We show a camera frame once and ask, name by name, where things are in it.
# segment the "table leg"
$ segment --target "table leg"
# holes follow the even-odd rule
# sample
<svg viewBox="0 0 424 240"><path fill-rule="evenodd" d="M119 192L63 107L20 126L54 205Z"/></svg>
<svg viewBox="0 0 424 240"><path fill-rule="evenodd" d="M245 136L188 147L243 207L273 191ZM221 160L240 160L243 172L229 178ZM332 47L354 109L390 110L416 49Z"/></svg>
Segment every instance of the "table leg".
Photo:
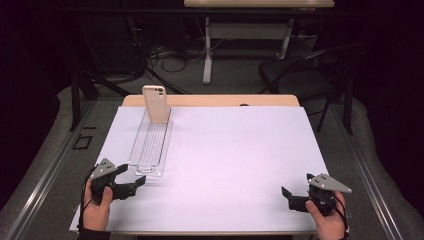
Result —
<svg viewBox="0 0 424 240"><path fill-rule="evenodd" d="M293 23L294 19L289 19L289 22L287 23L287 30L285 37L283 39L283 45L281 46L281 50L279 53L277 53L277 59L284 59L287 53L287 48L289 46L289 41L291 37L291 32L293 30Z"/></svg>
<svg viewBox="0 0 424 240"><path fill-rule="evenodd" d="M212 53L211 53L211 29L209 18L206 18L205 24L205 68L203 71L203 84L211 83L211 74L212 74Z"/></svg>

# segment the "white phone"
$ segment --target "white phone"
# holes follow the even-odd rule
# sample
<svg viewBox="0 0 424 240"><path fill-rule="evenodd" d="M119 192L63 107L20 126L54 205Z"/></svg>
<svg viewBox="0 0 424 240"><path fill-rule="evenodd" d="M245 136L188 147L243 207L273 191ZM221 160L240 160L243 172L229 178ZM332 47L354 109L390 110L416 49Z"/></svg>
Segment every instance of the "white phone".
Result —
<svg viewBox="0 0 424 240"><path fill-rule="evenodd" d="M143 96L149 111L150 121L167 123L169 107L166 100L166 91L162 86L146 85L143 87Z"/></svg>

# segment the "dark background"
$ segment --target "dark background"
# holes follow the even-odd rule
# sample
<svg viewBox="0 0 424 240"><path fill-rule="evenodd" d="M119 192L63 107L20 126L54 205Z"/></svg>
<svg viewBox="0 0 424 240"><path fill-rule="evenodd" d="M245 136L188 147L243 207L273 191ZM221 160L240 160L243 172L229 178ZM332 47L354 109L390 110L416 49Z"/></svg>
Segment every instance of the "dark background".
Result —
<svg viewBox="0 0 424 240"><path fill-rule="evenodd" d="M183 7L183 1L140 3L144 4L143 7ZM89 54L87 42L69 22L52 23L36 1L2 0L0 4L0 205L3 207L48 134L59 109L56 95L70 85L75 63L95 72L101 72L101 69ZM424 215L424 199L419 193L424 184L421 177L424 170L424 111L420 99L424 85L424 3L338 0L335 9L366 10L370 15L363 21L327 20L315 48L355 41L366 43L368 55L359 66L354 96L368 109L383 166L404 197ZM178 27L170 26L169 20ZM118 27L122 26L122 19L119 21L121 23L112 30L128 31ZM181 38L181 29L187 24L184 19L152 18L146 21L150 24L151 35L184 50L185 43ZM54 26L66 26L62 29L67 31L64 35L54 34ZM85 26L85 34L90 29L93 30ZM91 37L89 41L102 39L95 35ZM114 41L127 44L126 39L114 38L109 39L109 44L116 44ZM70 58L64 46L75 49L79 61ZM125 46L133 60L118 66L117 73L131 73L138 67L137 52ZM114 62L111 60L105 64L113 66Z"/></svg>

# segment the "clear plastic stand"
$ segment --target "clear plastic stand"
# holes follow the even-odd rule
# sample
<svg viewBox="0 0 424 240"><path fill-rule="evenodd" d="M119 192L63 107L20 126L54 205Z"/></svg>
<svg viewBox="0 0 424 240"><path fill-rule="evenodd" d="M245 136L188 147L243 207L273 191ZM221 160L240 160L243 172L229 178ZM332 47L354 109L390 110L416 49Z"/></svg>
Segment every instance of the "clear plastic stand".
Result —
<svg viewBox="0 0 424 240"><path fill-rule="evenodd" d="M172 121L154 123L145 112L129 159L136 175L163 175L171 132Z"/></svg>

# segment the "white table surface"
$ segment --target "white table surface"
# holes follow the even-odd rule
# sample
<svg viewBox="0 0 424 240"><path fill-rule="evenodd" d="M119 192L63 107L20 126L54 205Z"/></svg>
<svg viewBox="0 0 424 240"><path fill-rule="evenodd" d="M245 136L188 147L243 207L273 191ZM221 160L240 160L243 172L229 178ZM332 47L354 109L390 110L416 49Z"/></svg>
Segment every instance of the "white table surface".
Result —
<svg viewBox="0 0 424 240"><path fill-rule="evenodd" d="M128 161L144 107L120 107L100 162ZM327 173L301 107L173 107L165 172L115 200L108 231L131 235L308 234L281 186L306 196L306 173ZM132 169L117 183L137 179ZM77 211L70 230L75 231Z"/></svg>

